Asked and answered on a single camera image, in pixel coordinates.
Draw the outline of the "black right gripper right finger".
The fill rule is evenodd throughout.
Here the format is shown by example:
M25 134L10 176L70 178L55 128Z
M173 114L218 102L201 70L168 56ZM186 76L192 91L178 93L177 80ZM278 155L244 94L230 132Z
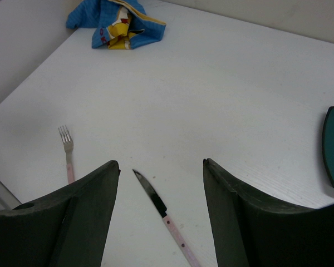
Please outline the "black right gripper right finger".
M203 181L219 266L334 266L334 204L283 201L212 159L203 161Z

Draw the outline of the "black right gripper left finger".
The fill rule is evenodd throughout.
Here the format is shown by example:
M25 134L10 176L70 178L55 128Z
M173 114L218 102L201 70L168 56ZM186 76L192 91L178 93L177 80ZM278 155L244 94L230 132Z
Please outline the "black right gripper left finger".
M0 211L0 266L100 266L115 205L111 160L48 195Z

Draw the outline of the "fork with pink handle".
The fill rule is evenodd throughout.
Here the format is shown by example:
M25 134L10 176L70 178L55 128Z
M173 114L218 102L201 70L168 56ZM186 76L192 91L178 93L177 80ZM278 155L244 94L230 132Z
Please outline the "fork with pink handle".
M67 180L68 180L68 183L71 184L75 181L73 164L72 164L73 139L66 126L60 126L58 128L58 131L61 136L64 151L66 153Z

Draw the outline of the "knife with pink handle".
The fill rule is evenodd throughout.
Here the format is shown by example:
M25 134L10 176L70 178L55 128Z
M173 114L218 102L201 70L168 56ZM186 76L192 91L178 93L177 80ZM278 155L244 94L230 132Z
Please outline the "knife with pink handle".
M144 175L142 175L137 170L133 169L132 171L143 189L145 190L146 194L150 198L151 202L154 204L155 208L157 209L158 213L162 218L162 221L164 222L164 225L175 240L176 244L183 253L189 265L193 267L201 267L202 265L200 264L199 260L194 255L187 242L184 240L182 234L178 230L171 217L167 214L167 207L165 206L158 193L155 191L152 184L147 180Z

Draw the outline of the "blue Pikachu cloth placemat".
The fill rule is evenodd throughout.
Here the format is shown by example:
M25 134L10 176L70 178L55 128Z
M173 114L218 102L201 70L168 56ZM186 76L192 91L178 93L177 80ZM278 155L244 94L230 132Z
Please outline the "blue Pikachu cloth placemat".
M91 47L131 50L162 40L166 23L148 16L138 1L82 1L66 28L94 28Z

